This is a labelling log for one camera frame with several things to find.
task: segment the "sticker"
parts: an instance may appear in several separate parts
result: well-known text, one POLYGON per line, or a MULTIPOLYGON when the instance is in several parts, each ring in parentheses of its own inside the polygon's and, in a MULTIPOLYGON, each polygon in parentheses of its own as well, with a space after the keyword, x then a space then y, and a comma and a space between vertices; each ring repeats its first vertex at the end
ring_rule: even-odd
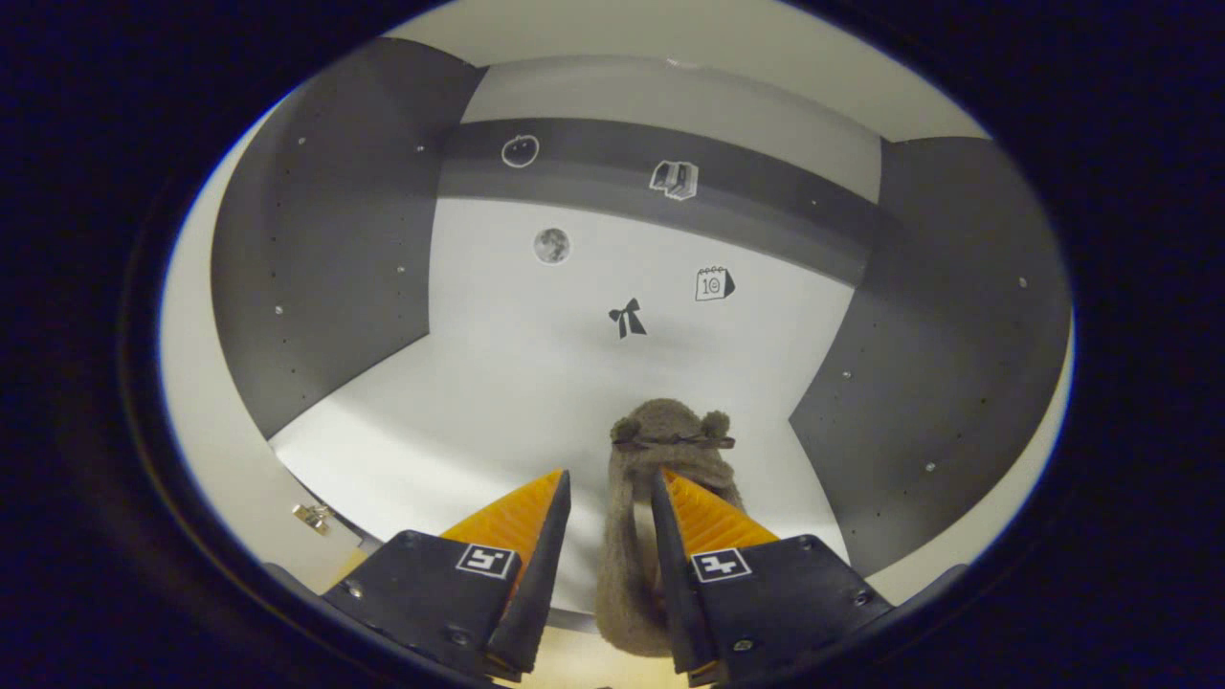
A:
POLYGON ((668 66, 681 69, 681 70, 698 70, 698 69, 702 69, 702 65, 699 65, 697 63, 684 63, 684 61, 677 60, 675 58, 668 58, 668 66))
POLYGON ((753 573, 753 570, 748 569, 748 564, 745 563, 745 558, 740 554, 739 548, 695 554, 693 571, 697 573, 697 580, 702 584, 748 576, 753 573))
POLYGON ((646 335, 647 329, 642 327, 642 321, 638 320, 638 299, 630 299, 630 303, 625 305, 624 309, 612 309, 609 311, 609 318, 616 321, 617 330, 621 332, 621 340, 626 336, 626 325, 630 326, 630 332, 635 335, 646 335))
POLYGON ((676 201, 692 199, 697 196, 697 166, 676 161, 660 161, 655 166, 655 172, 650 173, 650 183, 647 186, 655 191, 663 191, 664 196, 676 201))
POLYGON ((540 153, 540 140, 530 134, 521 134, 502 145, 502 162, 512 168, 530 166, 540 153))
POLYGON ((697 287, 693 299, 696 302, 709 302, 712 299, 726 299, 736 291, 736 283, 731 280, 728 268, 710 266, 697 271, 697 287))
POLYGON ((494 579, 506 579, 506 573, 511 571, 511 563, 514 558, 514 550, 473 543, 463 552, 463 557, 459 558, 459 564, 456 565, 456 569, 483 576, 492 576, 494 579))
POLYGON ((546 266, 564 264, 570 257, 570 235, 556 227, 541 229, 532 242, 532 250, 537 260, 546 266))

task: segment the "ribbon on toy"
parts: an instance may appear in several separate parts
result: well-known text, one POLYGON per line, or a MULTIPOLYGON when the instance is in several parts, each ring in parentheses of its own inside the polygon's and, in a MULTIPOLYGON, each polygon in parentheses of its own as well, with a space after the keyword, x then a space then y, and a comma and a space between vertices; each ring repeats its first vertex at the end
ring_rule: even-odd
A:
POLYGON ((621 440, 612 443, 612 446, 622 452, 641 452, 659 445, 696 445, 703 450, 730 450, 736 446, 735 438, 709 438, 706 435, 690 435, 671 438, 643 438, 641 440, 621 440))

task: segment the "stuffed toy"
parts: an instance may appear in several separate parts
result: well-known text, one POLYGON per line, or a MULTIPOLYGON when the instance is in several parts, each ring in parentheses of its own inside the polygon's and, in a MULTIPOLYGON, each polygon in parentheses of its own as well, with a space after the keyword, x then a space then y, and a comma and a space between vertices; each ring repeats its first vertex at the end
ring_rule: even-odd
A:
POLYGON ((744 510, 723 412, 698 418, 676 400, 650 400, 611 430, 609 504, 595 584, 595 625, 610 644, 637 656, 668 656, 668 623, 650 511, 650 485, 671 470, 744 510))

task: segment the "gray wall panel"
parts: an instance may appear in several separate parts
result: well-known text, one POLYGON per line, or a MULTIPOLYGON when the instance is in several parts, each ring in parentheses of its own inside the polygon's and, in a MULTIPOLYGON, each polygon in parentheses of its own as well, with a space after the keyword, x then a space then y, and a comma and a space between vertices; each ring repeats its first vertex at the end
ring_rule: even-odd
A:
POLYGON ((791 417, 864 575, 952 525, 1020 455, 1071 315, 1050 224, 995 143, 887 143, 882 169, 900 224, 791 417))
POLYGON ((379 39, 285 98, 239 162, 213 240, 213 310, 266 436, 429 331, 442 142, 481 74, 379 39))
POLYGON ((858 284, 892 219, 862 197, 763 153, 647 125, 581 119, 469 123, 447 141, 440 196, 508 199, 643 219, 746 246, 858 284), (540 141, 524 168, 502 162, 517 135, 540 141), (676 201, 648 188, 660 161, 699 168, 676 201))

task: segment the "metal latch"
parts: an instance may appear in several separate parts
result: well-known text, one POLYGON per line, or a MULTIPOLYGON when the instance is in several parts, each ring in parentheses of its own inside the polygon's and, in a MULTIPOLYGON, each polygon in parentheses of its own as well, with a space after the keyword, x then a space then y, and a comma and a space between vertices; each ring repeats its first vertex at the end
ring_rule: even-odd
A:
POLYGON ((327 533, 327 530, 330 528, 327 525, 327 517, 334 514, 336 512, 332 511, 332 508, 327 505, 294 505, 294 516, 321 535, 327 533))

